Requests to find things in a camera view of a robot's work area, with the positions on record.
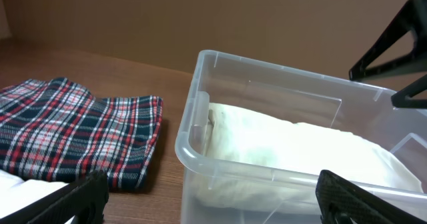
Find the white printed folded t-shirt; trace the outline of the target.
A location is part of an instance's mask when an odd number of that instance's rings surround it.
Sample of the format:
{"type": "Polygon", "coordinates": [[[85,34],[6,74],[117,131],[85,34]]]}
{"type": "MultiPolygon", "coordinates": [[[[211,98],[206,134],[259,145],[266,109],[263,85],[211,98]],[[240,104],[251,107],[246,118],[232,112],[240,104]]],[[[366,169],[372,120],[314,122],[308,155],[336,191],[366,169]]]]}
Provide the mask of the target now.
{"type": "Polygon", "coordinates": [[[1,170],[1,218],[48,196],[67,185],[64,182],[47,182],[36,179],[24,181],[1,170]]]}

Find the cream cloth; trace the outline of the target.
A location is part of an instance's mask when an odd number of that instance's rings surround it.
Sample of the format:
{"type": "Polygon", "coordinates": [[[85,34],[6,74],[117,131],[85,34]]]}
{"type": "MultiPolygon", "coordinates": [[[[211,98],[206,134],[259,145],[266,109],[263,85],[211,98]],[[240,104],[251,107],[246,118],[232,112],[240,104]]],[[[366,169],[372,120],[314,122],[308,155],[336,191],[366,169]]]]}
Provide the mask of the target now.
{"type": "MultiPolygon", "coordinates": [[[[351,132],[309,123],[291,123],[249,109],[210,103],[203,154],[235,161],[317,175],[327,169],[361,183],[422,192],[421,181],[393,154],[351,132]]],[[[207,177],[194,180],[204,205],[248,211],[312,214],[313,191],[268,187],[220,179],[208,188],[207,177]]]]}

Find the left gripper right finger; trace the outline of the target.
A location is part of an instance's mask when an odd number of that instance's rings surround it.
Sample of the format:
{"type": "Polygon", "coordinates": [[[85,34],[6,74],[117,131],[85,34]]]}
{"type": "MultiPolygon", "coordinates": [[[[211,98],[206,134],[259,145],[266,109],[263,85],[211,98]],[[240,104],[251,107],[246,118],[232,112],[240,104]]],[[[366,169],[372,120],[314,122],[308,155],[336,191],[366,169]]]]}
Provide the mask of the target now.
{"type": "Polygon", "coordinates": [[[329,170],[320,172],[316,198],[322,224],[426,224],[329,170]]]}

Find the clear plastic storage container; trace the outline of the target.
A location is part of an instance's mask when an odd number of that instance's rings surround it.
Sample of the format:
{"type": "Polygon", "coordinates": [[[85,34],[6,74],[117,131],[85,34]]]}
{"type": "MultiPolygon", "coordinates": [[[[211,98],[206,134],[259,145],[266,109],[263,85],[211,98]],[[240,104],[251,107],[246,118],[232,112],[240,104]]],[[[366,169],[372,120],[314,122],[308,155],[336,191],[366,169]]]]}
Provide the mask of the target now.
{"type": "Polygon", "coordinates": [[[349,131],[393,153],[426,181],[426,112],[397,109],[383,87],[203,50],[175,153],[184,166],[182,223],[319,223],[317,175],[209,158],[210,103],[349,131]]]}

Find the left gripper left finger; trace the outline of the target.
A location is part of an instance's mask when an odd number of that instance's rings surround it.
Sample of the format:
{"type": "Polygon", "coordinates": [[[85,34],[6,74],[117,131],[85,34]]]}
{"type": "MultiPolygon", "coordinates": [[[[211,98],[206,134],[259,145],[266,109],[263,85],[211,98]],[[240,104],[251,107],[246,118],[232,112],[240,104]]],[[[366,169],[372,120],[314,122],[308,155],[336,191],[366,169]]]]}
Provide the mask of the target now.
{"type": "Polygon", "coordinates": [[[4,217],[1,224],[66,223],[102,224],[109,200],[107,174],[93,171],[46,197],[4,217]]]}

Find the red navy plaid cloth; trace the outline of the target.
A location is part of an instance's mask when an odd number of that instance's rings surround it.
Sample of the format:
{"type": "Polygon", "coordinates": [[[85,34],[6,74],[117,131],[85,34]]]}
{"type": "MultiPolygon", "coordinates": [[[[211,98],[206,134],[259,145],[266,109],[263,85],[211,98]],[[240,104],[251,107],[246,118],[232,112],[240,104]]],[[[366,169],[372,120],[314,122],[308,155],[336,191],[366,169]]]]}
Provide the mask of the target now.
{"type": "Polygon", "coordinates": [[[98,98],[64,77],[28,79],[1,90],[1,169],[64,183],[102,171],[110,189],[140,189],[162,117],[155,95],[98,98]]]}

